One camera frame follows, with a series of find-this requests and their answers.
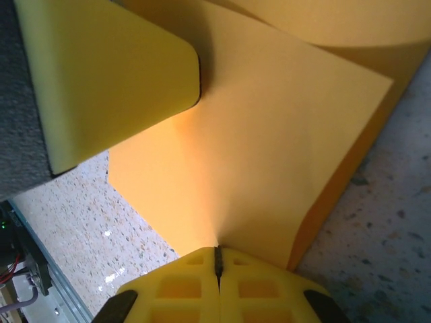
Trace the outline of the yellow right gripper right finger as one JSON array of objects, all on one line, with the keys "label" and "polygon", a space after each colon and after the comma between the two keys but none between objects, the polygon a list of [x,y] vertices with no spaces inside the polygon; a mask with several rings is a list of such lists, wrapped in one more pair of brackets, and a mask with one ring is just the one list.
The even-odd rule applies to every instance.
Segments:
[{"label": "yellow right gripper right finger", "polygon": [[231,248],[218,248],[220,323],[350,323],[321,285]]}]

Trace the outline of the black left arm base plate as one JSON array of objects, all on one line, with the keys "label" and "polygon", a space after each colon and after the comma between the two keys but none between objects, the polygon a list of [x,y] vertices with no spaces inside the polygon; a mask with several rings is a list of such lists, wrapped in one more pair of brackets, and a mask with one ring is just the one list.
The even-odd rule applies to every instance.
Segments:
[{"label": "black left arm base plate", "polygon": [[24,252],[24,264],[28,273],[43,296],[49,294],[52,281],[48,270],[48,261],[29,233],[22,233],[20,244]]}]

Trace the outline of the orange paper sheet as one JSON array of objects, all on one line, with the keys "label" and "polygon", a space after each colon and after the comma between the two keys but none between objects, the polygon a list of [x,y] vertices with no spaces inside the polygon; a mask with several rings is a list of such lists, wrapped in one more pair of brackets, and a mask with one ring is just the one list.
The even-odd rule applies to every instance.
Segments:
[{"label": "orange paper sheet", "polygon": [[113,147],[108,180],[179,253],[292,269],[431,47],[431,0],[123,0],[188,40],[199,103]]}]

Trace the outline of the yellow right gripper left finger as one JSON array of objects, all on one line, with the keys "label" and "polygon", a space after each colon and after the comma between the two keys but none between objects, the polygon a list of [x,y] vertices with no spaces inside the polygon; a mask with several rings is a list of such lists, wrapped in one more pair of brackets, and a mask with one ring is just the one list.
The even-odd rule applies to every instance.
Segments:
[{"label": "yellow right gripper left finger", "polygon": [[206,247],[122,285],[97,323],[220,323],[216,248]]}]

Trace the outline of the aluminium mounting rail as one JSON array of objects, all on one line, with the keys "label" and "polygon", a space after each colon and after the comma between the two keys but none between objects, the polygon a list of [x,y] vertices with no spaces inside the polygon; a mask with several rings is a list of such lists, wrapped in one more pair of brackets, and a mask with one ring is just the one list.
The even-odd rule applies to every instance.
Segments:
[{"label": "aluminium mounting rail", "polygon": [[48,261],[48,270],[52,281],[52,287],[49,289],[49,294],[47,296],[43,296],[40,293],[37,304],[41,305],[43,301],[47,301],[55,307],[50,313],[50,315],[52,315],[54,318],[50,319],[50,321],[91,323],[93,315],[83,303],[81,297],[77,294],[75,289],[71,286],[71,283],[63,274],[62,270],[48,253],[44,244],[31,228],[31,225],[22,215],[20,210],[9,201],[5,201],[2,204],[2,207],[7,213],[7,216],[13,222],[19,242],[22,233],[29,233]]}]

